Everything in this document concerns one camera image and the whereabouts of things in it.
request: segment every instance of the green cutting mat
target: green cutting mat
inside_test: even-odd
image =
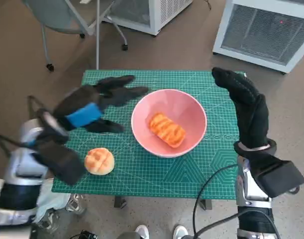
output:
[[[145,151],[135,140],[130,126],[138,102],[121,108],[109,107],[105,119],[125,126],[122,134],[94,134],[84,129],[70,133],[68,147],[81,159],[96,147],[108,148],[115,157],[115,168],[106,176],[86,174],[75,186],[55,179],[52,191],[103,195],[195,198],[206,179],[236,162],[233,143],[238,140],[235,109],[225,89],[217,87],[210,72],[203,71],[86,71],[83,84],[95,84],[110,76],[135,75],[130,86],[147,86],[150,91],[179,89],[194,96],[207,115],[207,131],[200,144],[178,158],[159,158]],[[203,198],[235,199],[236,168],[218,174],[204,191]]]

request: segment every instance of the white shoe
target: white shoe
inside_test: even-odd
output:
[[[150,239],[148,228],[145,225],[139,225],[135,231],[140,234],[143,239]]]
[[[187,236],[188,231],[185,227],[178,225],[175,227],[174,233],[173,233],[173,239],[181,239],[183,236]]]

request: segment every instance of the white air conditioner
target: white air conditioner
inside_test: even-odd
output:
[[[193,0],[123,0],[111,10],[117,25],[156,36]]]
[[[227,0],[213,53],[290,72],[304,56],[304,0]]]

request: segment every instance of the floor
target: floor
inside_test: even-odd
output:
[[[211,53],[224,0],[194,3],[170,22],[156,37],[124,29],[129,51],[109,25],[101,27],[101,69],[210,70],[220,66],[242,70],[266,95],[270,110],[269,137],[278,143],[277,156],[292,160],[304,174],[304,58],[289,74],[262,68]],[[38,22],[16,0],[0,0],[0,133],[18,137],[27,119],[26,96],[34,94],[48,107],[80,84],[83,72],[95,67],[95,39],[47,31],[55,72],[45,68]],[[0,177],[7,158],[0,150]],[[128,198],[123,210],[113,208],[112,197],[89,196],[82,217],[63,213],[56,238],[69,238],[81,229],[100,238],[113,239],[121,232],[147,224],[151,238],[169,239],[173,226],[185,225],[192,232],[191,199]],[[236,212],[234,201],[214,201],[213,211],[198,211],[197,227]],[[304,239],[304,185],[296,196],[284,195],[274,202],[275,221],[286,239]],[[237,221],[204,234],[202,238],[235,238]]]

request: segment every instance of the chair leg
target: chair leg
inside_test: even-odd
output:
[[[41,24],[41,32],[42,32],[42,44],[43,44],[43,49],[44,49],[44,54],[46,57],[46,62],[47,62],[47,69],[51,72],[54,71],[54,66],[51,64],[49,55],[48,55],[48,47],[47,47],[47,39],[46,39],[46,31],[45,31],[45,27],[43,24]]]
[[[118,25],[115,23],[115,21],[109,15],[106,15],[105,17],[110,20],[110,22],[114,25],[114,27],[116,28],[118,33],[123,38],[124,44],[122,45],[122,50],[127,51],[128,50],[127,40],[126,40],[126,37],[124,36],[123,32],[121,31],[121,29],[118,27]]]

